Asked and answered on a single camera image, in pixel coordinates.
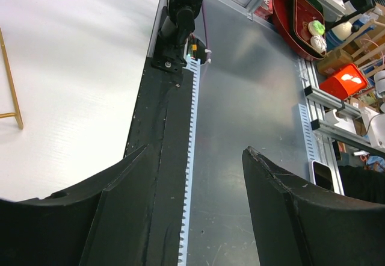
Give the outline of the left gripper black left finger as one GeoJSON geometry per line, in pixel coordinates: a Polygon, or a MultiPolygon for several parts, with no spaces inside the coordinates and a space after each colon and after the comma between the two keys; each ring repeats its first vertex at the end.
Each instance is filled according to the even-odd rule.
{"type": "Polygon", "coordinates": [[[45,199],[1,201],[2,265],[140,265],[149,232],[153,147],[45,199]]]}

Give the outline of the gold wire wine glass rack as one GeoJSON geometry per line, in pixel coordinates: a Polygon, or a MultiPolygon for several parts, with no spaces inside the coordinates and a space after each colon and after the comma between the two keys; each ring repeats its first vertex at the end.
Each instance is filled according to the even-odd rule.
{"type": "Polygon", "coordinates": [[[2,32],[1,32],[1,52],[2,52],[2,57],[3,57],[3,61],[4,61],[5,72],[7,75],[8,86],[10,89],[10,94],[11,94],[13,107],[14,107],[13,112],[1,113],[1,118],[2,119],[10,118],[10,117],[15,118],[18,128],[20,130],[23,130],[24,124],[23,124],[22,115],[20,112],[20,107],[19,107],[19,103],[18,103],[18,99],[17,99],[16,90],[14,87],[14,81],[13,81],[13,77],[12,77],[12,73],[11,73],[10,63],[8,60],[7,50],[5,47],[4,36],[3,36],[2,32]]]}

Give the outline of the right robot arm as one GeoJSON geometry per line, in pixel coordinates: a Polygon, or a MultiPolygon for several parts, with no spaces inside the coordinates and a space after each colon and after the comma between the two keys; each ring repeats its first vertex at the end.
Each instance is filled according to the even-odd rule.
{"type": "Polygon", "coordinates": [[[188,37],[195,30],[195,19],[203,0],[165,0],[156,36],[152,66],[156,69],[180,74],[186,66],[183,50],[188,37]]]}

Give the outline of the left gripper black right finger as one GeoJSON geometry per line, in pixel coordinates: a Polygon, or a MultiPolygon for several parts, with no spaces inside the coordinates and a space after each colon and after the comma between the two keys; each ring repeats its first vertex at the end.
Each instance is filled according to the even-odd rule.
{"type": "Polygon", "coordinates": [[[261,265],[383,265],[384,206],[321,188],[252,147],[242,153],[261,265]]]}

